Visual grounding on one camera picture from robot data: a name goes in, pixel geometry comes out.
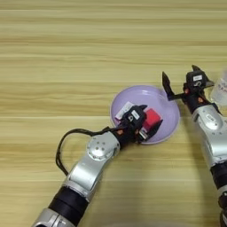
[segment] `transparent container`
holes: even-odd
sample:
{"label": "transparent container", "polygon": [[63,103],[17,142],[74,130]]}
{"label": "transparent container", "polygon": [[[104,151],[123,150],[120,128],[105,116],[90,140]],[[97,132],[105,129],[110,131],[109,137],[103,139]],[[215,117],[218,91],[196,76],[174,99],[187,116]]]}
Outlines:
{"label": "transparent container", "polygon": [[223,72],[223,76],[216,82],[210,98],[220,106],[227,106],[227,70]]}

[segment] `white label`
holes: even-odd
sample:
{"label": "white label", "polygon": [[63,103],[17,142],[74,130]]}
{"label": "white label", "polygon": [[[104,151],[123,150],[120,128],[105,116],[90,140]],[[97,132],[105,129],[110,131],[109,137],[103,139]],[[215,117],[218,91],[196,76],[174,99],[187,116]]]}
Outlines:
{"label": "white label", "polygon": [[196,82],[196,81],[200,81],[202,79],[202,75],[199,74],[199,75],[196,75],[193,77],[193,81]]}
{"label": "white label", "polygon": [[210,121],[215,121],[215,118],[212,116],[212,115],[210,115],[210,114],[207,114],[207,116],[206,116]]}
{"label": "white label", "polygon": [[139,114],[137,113],[136,110],[134,110],[131,114],[132,114],[137,120],[139,119]]}
{"label": "white label", "polygon": [[124,107],[115,115],[117,120],[121,120],[122,116],[133,106],[134,104],[127,102]]}

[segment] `wood grain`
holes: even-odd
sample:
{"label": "wood grain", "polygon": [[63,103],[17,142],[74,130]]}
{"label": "wood grain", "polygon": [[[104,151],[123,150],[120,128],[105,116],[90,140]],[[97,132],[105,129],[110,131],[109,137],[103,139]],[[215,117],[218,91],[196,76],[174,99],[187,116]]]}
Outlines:
{"label": "wood grain", "polygon": [[[64,179],[54,162],[61,136],[111,125],[121,90],[161,87],[165,71],[180,92],[191,64],[216,81],[227,61],[226,11],[225,0],[0,0],[1,224],[32,224]],[[218,226],[216,189],[179,107],[173,137],[131,145],[107,167],[81,227]],[[68,139],[69,168],[87,141]]]}

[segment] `red object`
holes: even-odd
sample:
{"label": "red object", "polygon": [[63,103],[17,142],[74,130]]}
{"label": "red object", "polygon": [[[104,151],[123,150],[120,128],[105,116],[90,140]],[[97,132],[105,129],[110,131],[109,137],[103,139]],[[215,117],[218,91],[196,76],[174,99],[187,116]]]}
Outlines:
{"label": "red object", "polygon": [[146,129],[146,131],[149,131],[155,123],[160,121],[160,116],[153,109],[148,109],[145,113],[146,120],[143,124],[143,127]]}

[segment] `purple bowl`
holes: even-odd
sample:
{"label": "purple bowl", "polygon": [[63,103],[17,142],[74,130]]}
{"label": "purple bowl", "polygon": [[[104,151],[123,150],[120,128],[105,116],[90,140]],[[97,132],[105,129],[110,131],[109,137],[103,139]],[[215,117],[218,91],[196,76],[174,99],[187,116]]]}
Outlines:
{"label": "purple bowl", "polygon": [[143,144],[157,144],[168,139],[175,132],[180,120],[179,109],[175,101],[168,101],[164,90],[149,85],[138,85],[121,91],[111,104],[110,114],[114,126],[119,124],[115,115],[127,102],[134,105],[147,105],[163,120],[158,132]]}

